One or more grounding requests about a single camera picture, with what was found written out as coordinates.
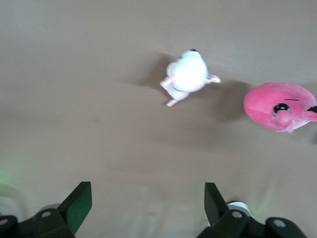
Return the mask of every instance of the pink plush toy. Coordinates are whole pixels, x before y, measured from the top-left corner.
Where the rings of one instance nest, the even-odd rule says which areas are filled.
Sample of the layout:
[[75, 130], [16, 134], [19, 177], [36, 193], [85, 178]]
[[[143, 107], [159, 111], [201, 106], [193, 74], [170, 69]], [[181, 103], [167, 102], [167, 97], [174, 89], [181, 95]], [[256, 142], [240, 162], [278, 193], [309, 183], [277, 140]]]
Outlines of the pink plush toy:
[[294, 83], [273, 82], [252, 89], [244, 98], [246, 114], [275, 131], [292, 132], [317, 121], [317, 102], [305, 88]]

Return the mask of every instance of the plush toy arm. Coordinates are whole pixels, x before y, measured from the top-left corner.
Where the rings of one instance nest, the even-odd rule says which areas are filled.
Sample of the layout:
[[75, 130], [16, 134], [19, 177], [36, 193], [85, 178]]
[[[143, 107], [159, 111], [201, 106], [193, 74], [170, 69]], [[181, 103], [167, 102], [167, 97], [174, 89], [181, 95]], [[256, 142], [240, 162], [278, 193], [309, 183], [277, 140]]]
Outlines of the plush toy arm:
[[170, 63], [167, 68], [166, 68], [166, 74], [169, 77], [172, 77], [175, 75], [176, 72], [176, 67], [177, 67], [177, 63], [176, 62], [172, 62]]
[[210, 78], [206, 79], [206, 84], [210, 83], [221, 83], [221, 79], [216, 75], [212, 75]]
[[161, 87], [165, 88], [169, 85], [171, 85], [175, 81], [175, 77], [166, 77], [163, 81], [161, 81], [159, 84]]

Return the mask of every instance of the white plush toy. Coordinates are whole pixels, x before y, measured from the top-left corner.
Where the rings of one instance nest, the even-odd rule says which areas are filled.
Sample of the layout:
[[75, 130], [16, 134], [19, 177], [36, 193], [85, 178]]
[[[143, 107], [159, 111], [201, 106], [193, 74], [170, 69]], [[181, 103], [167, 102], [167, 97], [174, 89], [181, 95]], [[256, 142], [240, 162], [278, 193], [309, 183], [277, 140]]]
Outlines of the white plush toy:
[[217, 76], [209, 75], [206, 63], [195, 49], [184, 52], [176, 62], [170, 63], [166, 74], [167, 77], [160, 85], [173, 98], [166, 104], [169, 107], [184, 100], [190, 93], [202, 89], [206, 84], [221, 82]]

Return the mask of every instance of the plush toy leg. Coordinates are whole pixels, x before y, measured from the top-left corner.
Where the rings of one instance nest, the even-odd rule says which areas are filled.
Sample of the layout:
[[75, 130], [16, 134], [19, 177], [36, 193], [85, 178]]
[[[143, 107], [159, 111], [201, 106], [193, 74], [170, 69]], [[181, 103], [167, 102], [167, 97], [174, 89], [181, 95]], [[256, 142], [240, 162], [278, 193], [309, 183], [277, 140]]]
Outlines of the plush toy leg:
[[206, 80], [206, 84], [210, 83], [221, 83], [221, 79], [216, 75], [212, 75], [209, 79]]

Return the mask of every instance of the screw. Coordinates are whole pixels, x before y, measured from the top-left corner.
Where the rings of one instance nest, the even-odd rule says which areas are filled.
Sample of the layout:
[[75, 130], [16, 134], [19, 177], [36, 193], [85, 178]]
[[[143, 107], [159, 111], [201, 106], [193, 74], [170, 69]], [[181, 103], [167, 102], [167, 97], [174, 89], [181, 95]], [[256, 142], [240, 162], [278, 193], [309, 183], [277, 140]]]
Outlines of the screw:
[[242, 214], [237, 211], [232, 212], [232, 215], [234, 216], [234, 218], [242, 218]]
[[276, 225], [277, 227], [280, 227], [280, 228], [286, 227], [286, 224], [283, 221], [278, 220], [278, 219], [274, 220], [273, 223], [274, 223], [274, 225]]

